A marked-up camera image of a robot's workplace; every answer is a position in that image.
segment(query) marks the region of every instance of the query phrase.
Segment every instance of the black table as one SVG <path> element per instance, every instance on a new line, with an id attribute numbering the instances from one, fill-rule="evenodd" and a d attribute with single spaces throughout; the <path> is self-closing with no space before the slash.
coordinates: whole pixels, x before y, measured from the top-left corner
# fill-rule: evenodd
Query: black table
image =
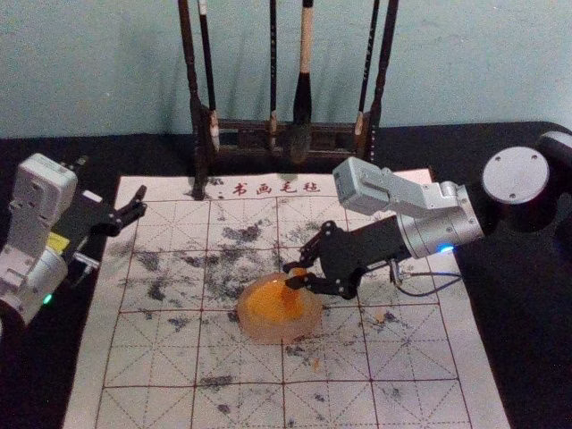
<path id="1" fill-rule="evenodd" d="M 495 152 L 531 146 L 547 122 L 512 122 L 382 130 L 375 162 L 392 170 L 430 167 L 438 181 L 468 183 Z M 190 136 L 0 140 L 0 242 L 17 164 L 35 152 L 54 160 L 90 156 L 80 186 L 114 200 L 121 175 L 192 174 Z M 238 156 L 219 174 L 270 172 L 281 164 Z M 304 172 L 330 172 L 312 163 Z M 572 211 L 565 196 L 557 221 Z M 514 428 L 572 427 L 572 264 L 552 246 L 556 222 L 523 234 L 501 224 L 486 240 L 456 250 L 500 397 Z M 100 256 L 104 240 L 87 252 Z M 60 288 L 30 324 L 17 359 L 0 375 L 0 427 L 58 428 L 63 423 L 95 279 Z"/>

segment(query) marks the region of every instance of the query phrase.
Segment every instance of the blue led light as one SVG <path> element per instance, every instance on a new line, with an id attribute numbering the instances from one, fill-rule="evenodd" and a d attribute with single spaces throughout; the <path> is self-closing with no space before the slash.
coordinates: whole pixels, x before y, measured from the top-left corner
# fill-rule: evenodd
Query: blue led light
<path id="1" fill-rule="evenodd" d="M 437 251 L 439 253 L 451 252 L 455 247 L 451 244 L 441 244 L 437 246 Z"/>

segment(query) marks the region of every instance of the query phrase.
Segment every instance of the white paper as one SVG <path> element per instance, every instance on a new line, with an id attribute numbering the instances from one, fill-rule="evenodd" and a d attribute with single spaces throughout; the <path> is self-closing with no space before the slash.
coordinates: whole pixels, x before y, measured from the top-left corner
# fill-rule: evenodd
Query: white paper
<path id="1" fill-rule="evenodd" d="M 141 184 L 147 214 L 105 248 L 65 428 L 509 427 L 462 282 L 411 298 L 383 268 L 359 300 L 323 297 L 320 325 L 296 344 L 240 332 L 241 288 L 297 260 L 323 222 L 354 230 L 390 214 L 344 210 L 332 177 L 315 174 L 211 178 L 205 201 L 189 178 L 123 177 L 116 205 Z M 401 265 L 458 271 L 452 254 Z"/>

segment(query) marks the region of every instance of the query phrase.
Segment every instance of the orange object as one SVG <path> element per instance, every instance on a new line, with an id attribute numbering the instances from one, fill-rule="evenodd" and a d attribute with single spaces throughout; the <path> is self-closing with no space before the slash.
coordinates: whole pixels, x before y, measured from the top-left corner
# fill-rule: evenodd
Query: orange object
<path id="1" fill-rule="evenodd" d="M 255 341 L 292 342 L 309 334 L 319 321 L 320 298 L 308 290 L 286 286 L 289 276 L 306 273 L 304 269 L 296 270 L 263 276 L 240 295 L 237 305 L 240 326 Z"/>

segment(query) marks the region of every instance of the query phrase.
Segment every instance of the robotic arm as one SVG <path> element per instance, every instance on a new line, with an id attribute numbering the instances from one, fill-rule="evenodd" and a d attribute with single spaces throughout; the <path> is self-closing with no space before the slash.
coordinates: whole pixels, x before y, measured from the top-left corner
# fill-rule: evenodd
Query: robotic arm
<path id="1" fill-rule="evenodd" d="M 300 249 L 299 261 L 283 270 L 308 268 L 319 258 L 325 278 L 308 273 L 287 284 L 352 299 L 365 273 L 389 265 L 398 281 L 399 261 L 481 239 L 499 220 L 517 231 L 537 231 L 554 218 L 559 196 L 572 193 L 571 173 L 572 136 L 556 131 L 542 135 L 536 148 L 500 151 L 484 167 L 481 181 L 468 186 L 420 185 L 349 158 L 333 170 L 341 204 L 364 215 L 387 210 L 395 215 L 350 232 L 324 223 Z M 572 216 L 564 222 L 572 223 Z"/>
<path id="2" fill-rule="evenodd" d="M 8 240 L 0 251 L 4 337 L 17 336 L 29 324 L 73 260 L 86 265 L 84 273 L 98 268 L 97 261 L 80 253 L 90 236 L 116 236 L 145 214 L 144 186 L 119 210 L 93 192 L 76 191 L 77 172 L 86 161 L 82 157 L 65 165 L 35 154 L 18 168 Z"/>

